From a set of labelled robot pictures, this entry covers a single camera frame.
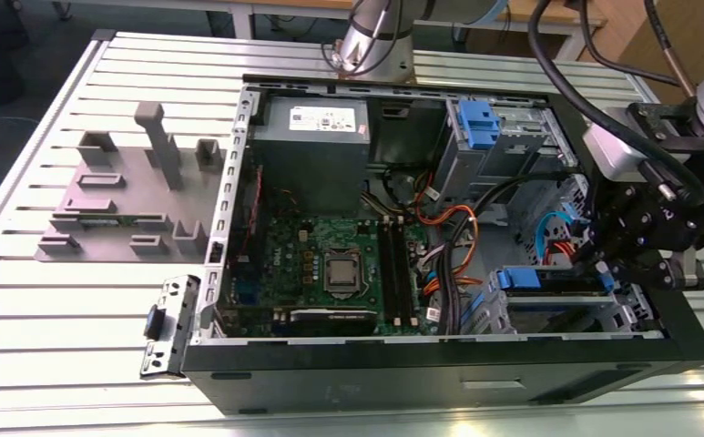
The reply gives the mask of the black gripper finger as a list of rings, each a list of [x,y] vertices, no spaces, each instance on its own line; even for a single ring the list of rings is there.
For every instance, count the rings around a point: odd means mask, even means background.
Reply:
[[[610,182],[589,183],[582,213],[569,226],[570,235],[578,239],[570,258],[574,265],[608,260],[619,249],[617,188]]]
[[[605,259],[604,263],[612,277],[623,283],[656,290],[704,290],[704,267],[695,248],[673,251],[667,258],[648,249]]]

